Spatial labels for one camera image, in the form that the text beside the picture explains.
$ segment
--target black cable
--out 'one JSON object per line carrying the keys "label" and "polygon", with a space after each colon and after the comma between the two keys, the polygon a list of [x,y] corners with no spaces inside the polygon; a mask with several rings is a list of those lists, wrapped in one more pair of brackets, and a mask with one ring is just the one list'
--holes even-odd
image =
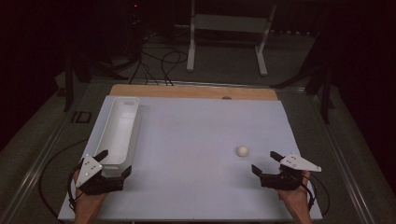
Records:
{"label": "black cable", "polygon": [[134,77],[136,76],[137,71],[139,70],[140,64],[142,64],[142,55],[141,55],[141,54],[139,55],[139,63],[137,64],[137,67],[136,67],[136,69],[134,70],[134,73],[132,74],[131,79],[129,80],[129,84],[130,84],[130,85],[131,85],[131,83],[132,83],[132,80],[134,80]]}
{"label": "black cable", "polygon": [[43,190],[42,190],[43,176],[44,176],[44,173],[46,172],[48,166],[50,165],[50,163],[51,163],[55,158],[57,158],[59,155],[61,155],[61,154],[62,154],[63,152],[65,152],[66,150],[68,150],[68,149],[70,149],[70,148],[72,148],[72,147],[75,147],[75,146],[77,146],[77,145],[79,145],[79,144],[81,144],[81,143],[83,143],[83,142],[86,142],[86,141],[88,141],[88,139],[84,139],[84,140],[78,141],[78,142],[76,142],[75,144],[72,144],[72,145],[70,145],[70,146],[68,146],[68,147],[65,147],[65,148],[61,149],[59,152],[57,152],[55,155],[53,155],[53,156],[47,161],[46,165],[45,165],[44,168],[43,168],[43,171],[41,172],[40,177],[38,178],[38,192],[39,192],[39,194],[40,194],[41,201],[43,201],[44,205],[47,206],[47,208],[49,209],[49,211],[51,212],[51,214],[52,214],[60,223],[63,223],[63,224],[64,224],[64,222],[62,222],[61,220],[58,219],[58,215],[57,215],[56,212],[52,209],[52,207],[50,206],[50,203],[47,201],[47,199],[46,199],[45,196],[44,196],[44,193],[43,193]]}
{"label": "black cable", "polygon": [[145,83],[145,85],[147,85],[148,83],[149,83],[149,78],[148,78],[148,75],[155,81],[155,83],[157,84],[157,86],[159,86],[160,84],[157,82],[157,80],[155,79],[155,77],[150,73],[150,71],[149,71],[149,66],[146,64],[146,63],[142,63],[142,65],[143,65],[143,67],[145,68],[145,70],[146,70],[146,74],[145,74],[145,77],[146,77],[146,83]]}
{"label": "black cable", "polygon": [[146,42],[151,42],[151,43],[163,43],[167,41],[168,39],[166,37],[163,37],[162,39],[152,39],[155,35],[158,35],[159,33],[154,33],[152,35],[149,35],[146,37]]}
{"label": "black cable", "polygon": [[84,192],[80,193],[80,194],[76,197],[75,201],[76,201],[79,197],[81,197],[83,194],[84,194]]}
{"label": "black cable", "polygon": [[157,60],[159,60],[159,61],[163,61],[164,63],[184,63],[184,62],[187,61],[187,58],[188,58],[187,53],[185,53],[185,52],[183,52],[183,51],[180,51],[180,50],[177,50],[177,49],[173,49],[173,48],[155,48],[155,49],[172,49],[173,51],[178,51],[179,53],[185,55],[186,58],[183,59],[183,60],[178,60],[177,62],[169,62],[169,61],[166,61],[166,60],[164,60],[164,59],[158,58],[158,57],[156,57],[156,56],[154,56],[154,55],[152,55],[152,54],[149,54],[149,53],[147,53],[147,52],[145,52],[145,51],[143,51],[143,50],[142,50],[142,54],[145,54],[145,55],[147,55],[147,56],[149,56],[149,57],[151,57],[151,58],[153,58],[153,59],[157,59]]}
{"label": "black cable", "polygon": [[315,197],[312,195],[311,190],[309,190],[309,188],[305,184],[302,183],[301,187],[303,187],[309,194],[308,209],[311,210],[312,205],[314,205],[315,202]]}
{"label": "black cable", "polygon": [[72,182],[73,182],[73,175],[74,172],[81,169],[82,166],[82,161],[73,168],[72,172],[69,175],[69,178],[67,179],[67,195],[69,196],[69,207],[73,210],[73,212],[76,212],[76,199],[80,196],[78,195],[77,198],[73,198],[73,192],[72,192]]}
{"label": "black cable", "polygon": [[308,177],[306,177],[305,175],[303,175],[303,178],[307,179],[309,181],[309,183],[311,183],[312,189],[314,190],[314,195],[315,195],[314,200],[315,200],[317,198],[317,195],[318,195],[317,186]]}
{"label": "black cable", "polygon": [[[165,62],[165,58],[173,53],[177,53],[178,55],[178,59],[177,59],[177,63],[175,63],[167,72],[164,70],[163,68],[163,63]],[[165,55],[163,55],[163,58],[161,59],[161,69],[163,70],[163,75],[164,75],[164,81],[165,84],[168,85],[167,80],[169,81],[169,83],[173,86],[174,84],[172,83],[171,79],[169,78],[169,73],[178,65],[178,63],[180,62],[180,51],[178,50],[173,50]]]}
{"label": "black cable", "polygon": [[327,213],[329,212],[329,209],[330,209],[330,204],[331,204],[331,201],[330,201],[330,194],[329,194],[329,191],[327,191],[326,187],[324,187],[323,183],[322,183],[316,176],[314,176],[314,175],[312,175],[312,176],[313,176],[313,177],[319,182],[319,184],[323,187],[323,190],[324,190],[324,192],[326,193],[326,196],[327,196],[327,207],[326,207],[325,211],[322,213],[322,216],[324,217],[324,216],[327,215]]}

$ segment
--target hand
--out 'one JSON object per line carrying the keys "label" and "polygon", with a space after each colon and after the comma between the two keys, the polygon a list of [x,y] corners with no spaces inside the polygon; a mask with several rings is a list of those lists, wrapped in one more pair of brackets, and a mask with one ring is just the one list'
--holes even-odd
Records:
{"label": "hand", "polygon": [[[307,178],[311,176],[309,171],[303,171],[303,175]],[[307,185],[308,179],[303,178],[303,184]],[[312,219],[309,215],[307,192],[303,187],[296,190],[277,190],[279,199],[283,200],[286,208],[290,212],[294,221],[298,224],[311,224]]]}
{"label": "hand", "polygon": [[[79,170],[73,173],[73,178],[76,183],[78,179]],[[76,217],[75,224],[93,223],[96,216],[99,214],[102,203],[108,193],[99,195],[87,195],[82,193],[80,189],[76,189]]]}

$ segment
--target ping pong ball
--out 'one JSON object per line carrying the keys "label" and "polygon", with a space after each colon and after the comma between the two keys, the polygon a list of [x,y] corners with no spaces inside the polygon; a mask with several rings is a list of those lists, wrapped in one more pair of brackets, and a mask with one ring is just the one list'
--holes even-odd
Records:
{"label": "ping pong ball", "polygon": [[248,155],[248,148],[247,147],[238,147],[236,149],[236,154],[240,157],[246,157]]}

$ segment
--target white table surface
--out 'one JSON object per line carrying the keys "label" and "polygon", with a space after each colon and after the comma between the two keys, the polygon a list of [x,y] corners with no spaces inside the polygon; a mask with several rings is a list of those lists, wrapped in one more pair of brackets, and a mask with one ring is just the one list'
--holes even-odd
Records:
{"label": "white table surface", "polygon": [[[86,146],[92,154],[112,100],[107,96]],[[138,97],[142,120],[132,173],[110,193],[98,218],[134,221],[291,219],[274,189],[262,188],[255,164],[277,174],[270,151],[300,154],[280,101]],[[246,157],[235,153],[249,148]],[[320,219],[315,203],[311,217]],[[74,219],[64,200],[59,219]]]}

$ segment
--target white metal stand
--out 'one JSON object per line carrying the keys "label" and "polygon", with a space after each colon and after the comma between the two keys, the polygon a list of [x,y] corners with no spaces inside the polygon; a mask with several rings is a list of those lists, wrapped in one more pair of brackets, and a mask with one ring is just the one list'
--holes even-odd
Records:
{"label": "white metal stand", "polygon": [[189,57],[187,60],[187,71],[194,70],[195,60],[195,29],[203,30],[218,30],[218,31],[236,31],[248,33],[262,34],[262,42],[256,46],[257,62],[260,68],[260,75],[267,76],[267,68],[262,56],[262,51],[265,46],[268,34],[270,32],[272,20],[276,11],[276,5],[272,5],[270,14],[267,18],[248,18],[248,17],[233,17],[233,16],[218,16],[195,14],[195,0],[191,0],[191,27],[190,27],[190,48]]}

